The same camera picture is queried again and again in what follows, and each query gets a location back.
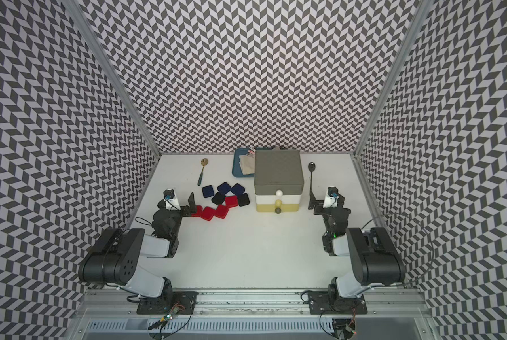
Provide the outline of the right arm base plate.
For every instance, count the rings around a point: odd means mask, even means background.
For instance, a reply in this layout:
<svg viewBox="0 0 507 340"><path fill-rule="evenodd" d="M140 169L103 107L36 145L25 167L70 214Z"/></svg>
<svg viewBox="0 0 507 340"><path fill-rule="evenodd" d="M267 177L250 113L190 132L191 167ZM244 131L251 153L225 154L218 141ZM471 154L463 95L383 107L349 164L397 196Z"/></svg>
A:
<svg viewBox="0 0 507 340"><path fill-rule="evenodd" d="M301 299L308 305L310 314L366 315L364 297L341 297L327 291L306 290Z"/></svg>

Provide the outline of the navy brooch box middle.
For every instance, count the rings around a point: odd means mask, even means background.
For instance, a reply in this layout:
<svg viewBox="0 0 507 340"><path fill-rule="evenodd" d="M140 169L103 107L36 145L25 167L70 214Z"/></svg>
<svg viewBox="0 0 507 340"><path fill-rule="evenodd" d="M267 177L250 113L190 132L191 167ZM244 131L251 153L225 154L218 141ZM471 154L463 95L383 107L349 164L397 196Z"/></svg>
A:
<svg viewBox="0 0 507 340"><path fill-rule="evenodd" d="M232 190L232 187L227 183L223 182L217 187L217 191L222 195L227 195Z"/></svg>

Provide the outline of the black spoon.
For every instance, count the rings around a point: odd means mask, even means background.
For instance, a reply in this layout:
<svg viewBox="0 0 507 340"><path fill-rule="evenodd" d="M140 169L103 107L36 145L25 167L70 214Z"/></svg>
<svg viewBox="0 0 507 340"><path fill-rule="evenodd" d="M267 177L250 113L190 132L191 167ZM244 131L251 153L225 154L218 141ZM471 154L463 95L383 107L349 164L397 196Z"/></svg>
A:
<svg viewBox="0 0 507 340"><path fill-rule="evenodd" d="M310 192L310 191L312 191L313 173L316 170L316 164L313 161L308 164L308 170L310 172L310 188L309 188L309 192Z"/></svg>

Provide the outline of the black brooch box left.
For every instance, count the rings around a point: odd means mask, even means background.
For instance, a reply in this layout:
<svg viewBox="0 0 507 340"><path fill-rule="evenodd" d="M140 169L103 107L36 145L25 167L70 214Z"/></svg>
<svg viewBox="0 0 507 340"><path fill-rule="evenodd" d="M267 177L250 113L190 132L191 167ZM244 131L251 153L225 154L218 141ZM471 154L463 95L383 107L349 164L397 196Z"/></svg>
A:
<svg viewBox="0 0 507 340"><path fill-rule="evenodd" d="M225 199L226 195L218 192L212 197L211 201L215 205L223 205L225 203Z"/></svg>

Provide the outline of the red brooch box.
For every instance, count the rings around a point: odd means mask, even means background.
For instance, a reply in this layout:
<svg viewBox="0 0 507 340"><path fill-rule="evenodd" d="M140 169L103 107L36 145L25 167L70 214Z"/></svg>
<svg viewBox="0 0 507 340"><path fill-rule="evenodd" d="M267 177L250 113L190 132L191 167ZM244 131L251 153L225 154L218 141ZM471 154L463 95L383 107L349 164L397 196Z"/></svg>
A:
<svg viewBox="0 0 507 340"><path fill-rule="evenodd" d="M207 206L207 207L203 208L200 218L209 222L214 218L214 216L215 216L215 209Z"/></svg>
<svg viewBox="0 0 507 340"><path fill-rule="evenodd" d="M191 214L192 218L199 218L202 215L203 207L201 205L196 206L196 211Z"/></svg>
<svg viewBox="0 0 507 340"><path fill-rule="evenodd" d="M224 220L229 212L229 208L226 205L218 205L215 209L214 216L216 218Z"/></svg>
<svg viewBox="0 0 507 340"><path fill-rule="evenodd" d="M239 206L239 200L236 195L226 196L225 205L228 208L236 208Z"/></svg>

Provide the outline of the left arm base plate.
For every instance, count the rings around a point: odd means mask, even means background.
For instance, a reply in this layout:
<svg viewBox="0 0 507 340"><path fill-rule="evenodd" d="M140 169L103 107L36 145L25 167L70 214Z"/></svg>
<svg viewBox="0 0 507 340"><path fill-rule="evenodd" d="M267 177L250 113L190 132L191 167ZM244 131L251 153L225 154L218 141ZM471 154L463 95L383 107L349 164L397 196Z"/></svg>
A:
<svg viewBox="0 0 507 340"><path fill-rule="evenodd" d="M181 306L179 315L191 315L195 310L198 292L193 290L178 291L169 296L141 297L137 306L138 315L163 316L170 313L174 305Z"/></svg>

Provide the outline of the three-drawer storage cabinet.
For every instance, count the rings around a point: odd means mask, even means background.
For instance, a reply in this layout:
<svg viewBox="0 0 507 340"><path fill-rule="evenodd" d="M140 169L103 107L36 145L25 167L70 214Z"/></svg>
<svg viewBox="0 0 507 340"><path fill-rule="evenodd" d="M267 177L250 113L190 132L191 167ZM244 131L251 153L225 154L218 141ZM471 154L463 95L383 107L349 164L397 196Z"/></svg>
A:
<svg viewBox="0 0 507 340"><path fill-rule="evenodd" d="M299 211L305 178L298 150L257 150L254 169L256 211Z"/></svg>

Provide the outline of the beige folded napkin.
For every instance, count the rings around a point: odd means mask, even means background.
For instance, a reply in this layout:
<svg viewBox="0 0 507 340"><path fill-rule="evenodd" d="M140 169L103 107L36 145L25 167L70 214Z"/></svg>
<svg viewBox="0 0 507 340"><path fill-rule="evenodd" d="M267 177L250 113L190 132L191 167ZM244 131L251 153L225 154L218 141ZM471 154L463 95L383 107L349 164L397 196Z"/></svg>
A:
<svg viewBox="0 0 507 340"><path fill-rule="evenodd" d="M255 173L255 155L245 154L239 156L239 166L244 176Z"/></svg>

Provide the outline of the blue tray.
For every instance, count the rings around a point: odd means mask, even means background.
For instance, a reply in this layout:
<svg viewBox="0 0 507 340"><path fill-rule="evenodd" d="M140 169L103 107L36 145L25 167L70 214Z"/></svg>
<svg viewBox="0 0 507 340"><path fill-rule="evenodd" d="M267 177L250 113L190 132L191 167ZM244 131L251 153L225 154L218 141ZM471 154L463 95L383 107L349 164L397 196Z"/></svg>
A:
<svg viewBox="0 0 507 340"><path fill-rule="evenodd" d="M236 178L253 178L254 174L243 174L240 165L240 156L246 156L249 154L250 149L238 148L234 152L233 164L232 164L232 175Z"/></svg>

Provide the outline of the black brooch box right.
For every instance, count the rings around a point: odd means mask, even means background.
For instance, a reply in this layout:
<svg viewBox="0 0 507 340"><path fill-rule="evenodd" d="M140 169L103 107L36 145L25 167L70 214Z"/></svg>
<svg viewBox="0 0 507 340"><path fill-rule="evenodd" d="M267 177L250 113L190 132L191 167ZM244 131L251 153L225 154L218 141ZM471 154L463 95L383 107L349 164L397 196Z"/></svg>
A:
<svg viewBox="0 0 507 340"><path fill-rule="evenodd" d="M239 207L244 207L250 204L248 193L243 193L237 197Z"/></svg>

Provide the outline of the aluminium front rail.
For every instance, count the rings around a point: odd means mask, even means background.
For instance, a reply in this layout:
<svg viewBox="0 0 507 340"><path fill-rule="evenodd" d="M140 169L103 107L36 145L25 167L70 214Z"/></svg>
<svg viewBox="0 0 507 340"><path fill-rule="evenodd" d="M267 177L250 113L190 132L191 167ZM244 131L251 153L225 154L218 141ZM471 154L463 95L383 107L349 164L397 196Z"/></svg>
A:
<svg viewBox="0 0 507 340"><path fill-rule="evenodd" d="M118 290L88 290L74 317L140 318L137 306L126 301ZM303 289L205 289L198 290L195 318L303 318L344 317L337 309L314 302ZM364 302L355 308L357 317L431 317L423 295L415 289L377 288L364 293Z"/></svg>

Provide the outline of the navy brooch box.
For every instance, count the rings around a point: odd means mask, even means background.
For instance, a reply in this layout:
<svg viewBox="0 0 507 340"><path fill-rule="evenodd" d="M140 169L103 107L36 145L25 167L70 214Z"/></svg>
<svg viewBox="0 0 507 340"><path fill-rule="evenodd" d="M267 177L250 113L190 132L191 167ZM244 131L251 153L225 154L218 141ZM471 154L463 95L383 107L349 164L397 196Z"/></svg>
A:
<svg viewBox="0 0 507 340"><path fill-rule="evenodd" d="M223 182L217 187L217 191L222 195L227 195L232 190L232 187L227 183Z"/></svg>
<svg viewBox="0 0 507 340"><path fill-rule="evenodd" d="M212 185L202 187L202 196L204 198L212 198L215 195L215 190Z"/></svg>
<svg viewBox="0 0 507 340"><path fill-rule="evenodd" d="M233 185L233 187L231 188L231 192L236 195L236 196L241 196L245 193L245 187L243 187L243 185L241 184L235 184Z"/></svg>

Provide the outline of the black brooch box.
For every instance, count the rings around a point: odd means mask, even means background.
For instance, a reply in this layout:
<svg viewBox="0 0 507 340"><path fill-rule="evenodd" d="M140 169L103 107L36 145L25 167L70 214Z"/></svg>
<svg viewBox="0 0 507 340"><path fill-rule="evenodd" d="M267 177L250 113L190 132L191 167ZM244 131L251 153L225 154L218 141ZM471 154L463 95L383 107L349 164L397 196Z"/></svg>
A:
<svg viewBox="0 0 507 340"><path fill-rule="evenodd" d="M218 192L212 197L211 201L215 205L223 205L225 203L225 199L226 195Z"/></svg>
<svg viewBox="0 0 507 340"><path fill-rule="evenodd" d="M237 197L239 207L244 207L250 204L248 193L243 193Z"/></svg>

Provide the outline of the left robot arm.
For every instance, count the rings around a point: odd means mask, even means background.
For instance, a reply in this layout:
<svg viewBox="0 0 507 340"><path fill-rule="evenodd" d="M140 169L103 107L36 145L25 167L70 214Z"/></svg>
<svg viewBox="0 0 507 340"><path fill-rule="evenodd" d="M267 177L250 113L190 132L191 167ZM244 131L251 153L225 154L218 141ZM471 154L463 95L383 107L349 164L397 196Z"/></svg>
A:
<svg viewBox="0 0 507 340"><path fill-rule="evenodd" d="M183 219L192 217L198 209L194 194L189 195L186 205L180 205L173 189L164 191L157 207L150 223L154 231L151 235L141 228L104 230L80 263L79 280L125 290L141 301L172 303L170 280L141 267L140 258L173 258Z"/></svg>

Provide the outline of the navy brooch box right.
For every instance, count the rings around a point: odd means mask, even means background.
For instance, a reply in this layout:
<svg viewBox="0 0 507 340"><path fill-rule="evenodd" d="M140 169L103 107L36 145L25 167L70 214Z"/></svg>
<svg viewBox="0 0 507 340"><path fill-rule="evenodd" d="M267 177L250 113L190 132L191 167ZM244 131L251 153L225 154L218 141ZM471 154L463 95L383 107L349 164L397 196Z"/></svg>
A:
<svg viewBox="0 0 507 340"><path fill-rule="evenodd" d="M241 184L235 184L233 185L233 187L231 188L231 192L236 195L236 196L241 196L245 193L245 187L243 187L243 185Z"/></svg>

